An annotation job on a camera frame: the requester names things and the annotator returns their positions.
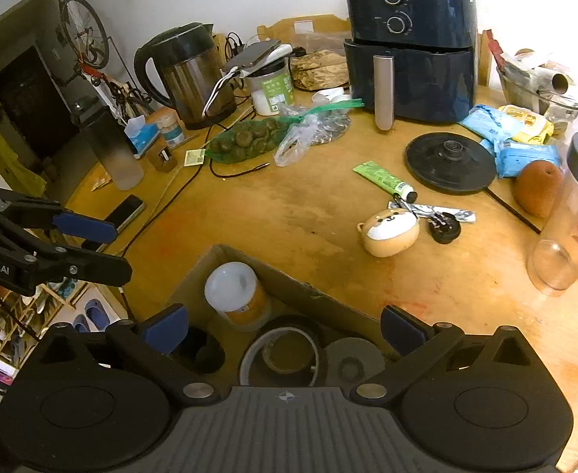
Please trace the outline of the black hexagonal cup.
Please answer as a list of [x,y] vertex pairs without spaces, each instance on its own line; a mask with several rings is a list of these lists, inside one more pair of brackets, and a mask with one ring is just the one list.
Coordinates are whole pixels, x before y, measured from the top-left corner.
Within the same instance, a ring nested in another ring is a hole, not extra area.
[[184,340],[170,356],[197,375],[217,372],[225,363],[225,351],[220,342],[209,332],[189,326]]

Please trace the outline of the shiba dog plush case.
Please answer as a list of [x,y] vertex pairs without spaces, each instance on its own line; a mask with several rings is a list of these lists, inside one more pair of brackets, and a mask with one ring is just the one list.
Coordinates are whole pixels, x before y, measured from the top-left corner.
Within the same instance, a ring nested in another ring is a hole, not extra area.
[[420,234],[418,219],[403,208],[388,208],[356,226],[364,249],[378,259],[406,251]]

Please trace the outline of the small black round plug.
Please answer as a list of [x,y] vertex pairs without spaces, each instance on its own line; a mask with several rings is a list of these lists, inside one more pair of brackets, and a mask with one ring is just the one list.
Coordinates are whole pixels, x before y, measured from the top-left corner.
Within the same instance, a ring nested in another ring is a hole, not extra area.
[[461,224],[448,212],[435,212],[428,219],[431,237],[438,244],[451,244],[461,234]]

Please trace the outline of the black tape roll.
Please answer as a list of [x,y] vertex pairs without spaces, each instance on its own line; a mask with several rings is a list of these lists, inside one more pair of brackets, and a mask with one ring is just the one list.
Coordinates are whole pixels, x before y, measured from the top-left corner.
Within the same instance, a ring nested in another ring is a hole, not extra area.
[[242,387],[321,387],[327,368],[321,328],[304,316],[282,315],[250,342],[238,381]]

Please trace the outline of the green cream tube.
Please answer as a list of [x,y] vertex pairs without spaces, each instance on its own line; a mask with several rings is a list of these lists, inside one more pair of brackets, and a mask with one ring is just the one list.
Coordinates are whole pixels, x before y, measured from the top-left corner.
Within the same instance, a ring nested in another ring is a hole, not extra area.
[[401,197],[406,203],[414,203],[417,199],[417,192],[410,184],[391,174],[373,160],[359,164],[353,168],[353,172],[366,178],[392,197]]

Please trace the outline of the black smartphone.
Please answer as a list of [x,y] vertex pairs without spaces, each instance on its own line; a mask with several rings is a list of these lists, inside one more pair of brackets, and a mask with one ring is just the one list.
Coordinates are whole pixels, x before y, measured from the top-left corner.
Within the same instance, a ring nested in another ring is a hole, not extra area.
[[[105,218],[105,221],[112,223],[117,233],[120,234],[144,211],[145,207],[145,203],[139,197],[128,196]],[[84,240],[80,245],[80,248],[93,252],[102,252],[107,247],[108,244],[93,240]]]

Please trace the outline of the frosted tumbler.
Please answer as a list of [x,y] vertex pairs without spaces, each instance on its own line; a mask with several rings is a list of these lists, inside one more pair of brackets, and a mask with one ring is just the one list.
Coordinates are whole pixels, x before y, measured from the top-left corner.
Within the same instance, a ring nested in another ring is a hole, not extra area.
[[95,156],[119,190],[130,190],[140,183],[144,177],[142,167],[109,108],[94,112],[84,123],[83,130]]

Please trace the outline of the marble pattern flat bar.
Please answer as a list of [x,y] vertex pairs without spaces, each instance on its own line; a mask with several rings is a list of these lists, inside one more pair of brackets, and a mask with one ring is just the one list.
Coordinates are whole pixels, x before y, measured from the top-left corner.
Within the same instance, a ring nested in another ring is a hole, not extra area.
[[411,204],[411,203],[397,203],[396,201],[389,201],[388,208],[403,208],[412,211],[418,218],[429,219],[436,214],[448,214],[453,216],[460,223],[475,223],[477,220],[476,214],[471,210],[464,210],[460,208],[450,208],[433,205]]

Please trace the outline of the bicycle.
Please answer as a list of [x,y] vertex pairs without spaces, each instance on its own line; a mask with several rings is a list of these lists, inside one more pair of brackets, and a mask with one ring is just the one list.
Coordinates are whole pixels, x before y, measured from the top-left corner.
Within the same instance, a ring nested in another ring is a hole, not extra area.
[[[153,112],[151,97],[137,87],[94,7],[87,0],[62,0],[59,19],[61,32],[76,57],[74,77],[81,76],[91,84],[120,124],[132,117],[149,116]],[[123,65],[126,80],[119,81],[106,74],[110,48],[114,48]]]

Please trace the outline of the black kettle base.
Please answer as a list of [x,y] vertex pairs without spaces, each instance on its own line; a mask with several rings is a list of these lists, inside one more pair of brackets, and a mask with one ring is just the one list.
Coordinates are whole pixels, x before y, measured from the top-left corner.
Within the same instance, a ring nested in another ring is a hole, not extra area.
[[453,196],[483,191],[496,175],[493,156],[484,146],[451,132],[431,132],[412,140],[406,146],[405,163],[422,185]]

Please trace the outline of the clear shaker bottle grey lid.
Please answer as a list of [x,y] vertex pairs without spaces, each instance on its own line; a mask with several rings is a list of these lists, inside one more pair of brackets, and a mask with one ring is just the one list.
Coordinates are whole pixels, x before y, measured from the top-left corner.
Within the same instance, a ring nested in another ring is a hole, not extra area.
[[564,294],[578,280],[578,132],[570,140],[563,180],[526,270],[548,296]]

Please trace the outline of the brown round pear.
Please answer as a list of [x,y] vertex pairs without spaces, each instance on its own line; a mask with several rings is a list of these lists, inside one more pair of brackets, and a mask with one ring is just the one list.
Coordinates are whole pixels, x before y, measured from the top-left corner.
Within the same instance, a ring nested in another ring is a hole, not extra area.
[[525,166],[513,185],[516,202],[530,215],[547,218],[550,215],[562,171],[549,161],[536,160]]

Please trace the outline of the blue wipes pack right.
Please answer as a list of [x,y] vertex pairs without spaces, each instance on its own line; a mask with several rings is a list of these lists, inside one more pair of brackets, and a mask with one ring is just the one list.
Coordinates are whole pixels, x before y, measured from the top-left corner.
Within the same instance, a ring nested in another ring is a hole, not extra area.
[[493,157],[499,178],[517,177],[526,166],[534,161],[547,161],[558,168],[562,165],[561,156],[554,145],[488,139],[481,140],[479,144]]

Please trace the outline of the blue wipes pack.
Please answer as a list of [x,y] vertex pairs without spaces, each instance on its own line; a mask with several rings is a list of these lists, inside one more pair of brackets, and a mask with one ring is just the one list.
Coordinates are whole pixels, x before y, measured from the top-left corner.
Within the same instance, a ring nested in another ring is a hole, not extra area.
[[474,106],[459,124],[491,142],[512,139],[522,129],[515,117],[487,105]]
[[558,168],[562,165],[561,156],[554,145],[488,139],[481,140],[479,144],[493,157],[499,178],[517,177],[526,166],[534,161],[547,161]]

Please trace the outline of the steel electric kettle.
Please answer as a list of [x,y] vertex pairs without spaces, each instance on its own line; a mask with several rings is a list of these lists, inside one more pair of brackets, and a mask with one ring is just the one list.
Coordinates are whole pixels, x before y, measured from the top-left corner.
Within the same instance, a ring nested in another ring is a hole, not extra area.
[[208,127],[237,108],[228,84],[205,108],[222,77],[222,66],[211,30],[201,22],[164,31],[134,54],[134,72],[140,85],[160,104],[175,110],[188,129]]

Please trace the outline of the green net bag of nuts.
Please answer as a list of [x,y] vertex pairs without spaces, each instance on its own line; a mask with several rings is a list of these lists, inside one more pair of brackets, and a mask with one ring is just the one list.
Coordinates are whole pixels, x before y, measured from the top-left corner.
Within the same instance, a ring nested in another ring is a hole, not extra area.
[[220,164],[237,164],[272,152],[286,137],[287,117],[267,117],[235,123],[214,137],[205,148],[205,157]]

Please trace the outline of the blue wipes pack left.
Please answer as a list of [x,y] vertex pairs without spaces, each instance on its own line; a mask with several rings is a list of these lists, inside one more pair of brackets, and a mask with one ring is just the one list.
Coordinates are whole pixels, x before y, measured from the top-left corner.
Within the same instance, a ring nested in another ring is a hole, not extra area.
[[491,142],[512,139],[522,129],[515,117],[487,105],[474,106],[459,124]]

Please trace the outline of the clear plastic bag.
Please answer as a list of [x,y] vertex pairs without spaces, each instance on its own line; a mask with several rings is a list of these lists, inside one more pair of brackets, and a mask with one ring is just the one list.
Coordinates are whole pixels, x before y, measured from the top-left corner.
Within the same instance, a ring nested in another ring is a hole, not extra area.
[[313,145],[341,138],[351,124],[349,111],[363,107],[361,98],[341,99],[310,109],[281,104],[278,120],[280,124],[287,124],[288,130],[274,154],[276,166],[295,164]]

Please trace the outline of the yellow wipes pack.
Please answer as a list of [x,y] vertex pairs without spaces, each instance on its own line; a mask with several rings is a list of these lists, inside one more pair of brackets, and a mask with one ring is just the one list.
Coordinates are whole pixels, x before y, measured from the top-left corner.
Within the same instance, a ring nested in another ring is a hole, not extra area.
[[554,133],[554,125],[532,110],[515,105],[504,105],[499,108],[502,113],[511,117],[518,124],[513,125],[510,139],[520,143],[543,145]]

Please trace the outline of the grey power bank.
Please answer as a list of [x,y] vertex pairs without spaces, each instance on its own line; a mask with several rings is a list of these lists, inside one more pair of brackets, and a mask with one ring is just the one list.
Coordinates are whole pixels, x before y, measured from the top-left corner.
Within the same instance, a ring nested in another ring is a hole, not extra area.
[[241,69],[248,69],[254,67],[262,60],[265,60],[271,52],[280,46],[278,39],[268,39],[246,46],[239,54],[230,59],[223,67],[222,72],[227,73],[232,69],[240,71]]

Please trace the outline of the white tub green label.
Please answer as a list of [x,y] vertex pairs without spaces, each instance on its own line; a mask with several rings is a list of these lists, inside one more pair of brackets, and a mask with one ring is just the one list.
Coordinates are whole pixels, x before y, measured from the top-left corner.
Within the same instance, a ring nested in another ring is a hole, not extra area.
[[244,80],[254,108],[262,116],[277,115],[280,105],[295,103],[295,90],[285,58],[258,69]]

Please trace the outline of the glass bowl with clutter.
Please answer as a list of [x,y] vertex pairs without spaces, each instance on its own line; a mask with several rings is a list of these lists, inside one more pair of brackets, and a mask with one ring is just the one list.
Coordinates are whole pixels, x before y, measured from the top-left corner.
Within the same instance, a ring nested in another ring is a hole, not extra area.
[[532,110],[554,124],[577,119],[576,83],[557,66],[549,67],[534,51],[501,56],[498,73],[508,104]]

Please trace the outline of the brown bark slab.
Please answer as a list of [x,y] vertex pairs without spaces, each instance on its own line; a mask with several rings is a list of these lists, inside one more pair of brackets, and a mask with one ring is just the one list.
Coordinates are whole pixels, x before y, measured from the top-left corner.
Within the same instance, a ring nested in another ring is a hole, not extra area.
[[343,88],[349,84],[346,58],[328,49],[293,57],[290,72],[293,85],[302,91],[318,92]]

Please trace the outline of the dark blue air fryer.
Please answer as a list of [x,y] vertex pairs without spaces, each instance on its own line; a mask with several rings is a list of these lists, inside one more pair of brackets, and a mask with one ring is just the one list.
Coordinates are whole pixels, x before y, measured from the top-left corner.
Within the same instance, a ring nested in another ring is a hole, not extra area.
[[477,88],[475,0],[347,0],[345,40],[351,94],[373,111],[373,58],[394,59],[395,116],[461,121]]

